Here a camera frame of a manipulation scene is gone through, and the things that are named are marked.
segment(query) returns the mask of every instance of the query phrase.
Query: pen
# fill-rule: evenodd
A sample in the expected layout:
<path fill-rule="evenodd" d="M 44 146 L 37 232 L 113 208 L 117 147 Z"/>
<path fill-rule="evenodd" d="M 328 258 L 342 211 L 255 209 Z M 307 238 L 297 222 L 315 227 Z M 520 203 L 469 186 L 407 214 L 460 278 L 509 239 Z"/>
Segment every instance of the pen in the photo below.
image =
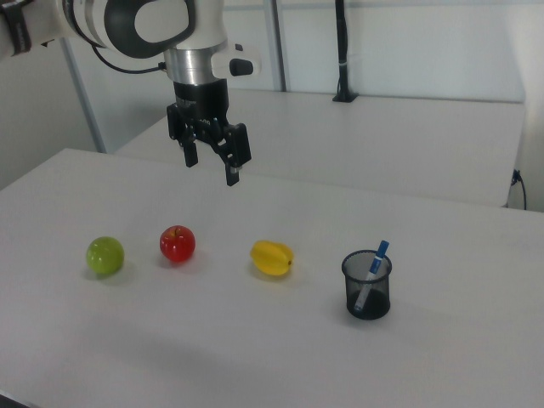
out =
<path fill-rule="evenodd" d="M 380 243 L 380 247 L 376 251 L 376 255 L 374 256 L 374 260 L 372 261 L 371 268 L 368 270 L 365 281 L 373 281 L 376 279 L 377 271 L 380 269 L 380 265 L 382 264 L 383 257 L 385 256 L 385 252 L 388 250 L 388 247 L 389 243 L 387 241 L 382 241 Z M 355 301 L 354 310 L 356 312 L 360 313 L 363 310 L 370 291 L 371 285 L 363 285 L 363 288 L 360 290 L 359 296 Z"/>

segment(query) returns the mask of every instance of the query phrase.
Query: white wall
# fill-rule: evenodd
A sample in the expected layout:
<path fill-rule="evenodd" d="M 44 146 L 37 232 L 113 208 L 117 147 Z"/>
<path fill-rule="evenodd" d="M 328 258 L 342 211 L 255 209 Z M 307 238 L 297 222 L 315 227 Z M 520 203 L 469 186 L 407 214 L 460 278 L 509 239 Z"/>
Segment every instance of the white wall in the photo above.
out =
<path fill-rule="evenodd" d="M 58 42 L 0 64 L 0 189 L 64 148 L 95 150 Z"/>
<path fill-rule="evenodd" d="M 279 89 L 269 5 L 262 0 L 226 0 L 224 23 L 229 39 L 261 50 L 263 69 L 259 76 L 229 80 L 231 88 Z M 99 133 L 107 152 L 114 152 L 166 115 L 175 101 L 172 81 L 164 72 L 127 75 L 103 65 L 81 39 L 70 40 L 75 64 L 88 95 Z M 110 62 L 127 69 L 156 66 L 162 56 L 149 60 L 102 53 Z"/>
<path fill-rule="evenodd" d="M 348 59 L 360 94 L 524 102 L 518 167 L 529 209 L 544 211 L 544 5 L 527 3 L 544 2 L 348 2 Z M 281 2 L 289 90 L 336 92 L 334 13 L 326 0 Z"/>

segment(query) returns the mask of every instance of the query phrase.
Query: starfruit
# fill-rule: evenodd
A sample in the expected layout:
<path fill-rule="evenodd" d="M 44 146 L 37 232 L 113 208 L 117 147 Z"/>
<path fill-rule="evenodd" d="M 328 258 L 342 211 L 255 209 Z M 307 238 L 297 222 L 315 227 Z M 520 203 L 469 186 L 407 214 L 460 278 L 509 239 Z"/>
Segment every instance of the starfruit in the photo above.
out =
<path fill-rule="evenodd" d="M 250 256 L 258 270 L 266 275 L 273 276 L 287 273 L 294 258 L 289 246 L 271 241 L 255 242 Z"/>

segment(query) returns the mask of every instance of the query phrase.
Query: white table in background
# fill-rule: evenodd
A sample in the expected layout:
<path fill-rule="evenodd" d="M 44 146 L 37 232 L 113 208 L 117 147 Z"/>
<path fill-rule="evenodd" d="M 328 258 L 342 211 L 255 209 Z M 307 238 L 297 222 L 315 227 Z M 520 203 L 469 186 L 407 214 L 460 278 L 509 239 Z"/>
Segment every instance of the white table in background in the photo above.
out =
<path fill-rule="evenodd" d="M 524 123 L 520 104 L 230 90 L 231 123 L 247 125 L 244 174 L 502 207 Z M 198 144 L 199 167 L 221 170 Z M 117 151 L 184 166 L 167 119 Z"/>

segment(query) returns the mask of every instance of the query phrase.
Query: black mesh pen holder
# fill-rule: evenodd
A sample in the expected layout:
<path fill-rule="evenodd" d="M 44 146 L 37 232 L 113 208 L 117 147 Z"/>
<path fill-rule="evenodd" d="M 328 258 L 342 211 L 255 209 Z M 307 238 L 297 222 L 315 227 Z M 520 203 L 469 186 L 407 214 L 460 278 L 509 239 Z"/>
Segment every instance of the black mesh pen holder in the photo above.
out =
<path fill-rule="evenodd" d="M 376 251 L 362 250 L 350 253 L 342 262 L 346 280 L 346 306 L 350 314 L 362 320 L 375 320 L 387 314 L 389 302 L 389 275 L 393 265 L 384 257 L 376 274 L 369 269 Z"/>

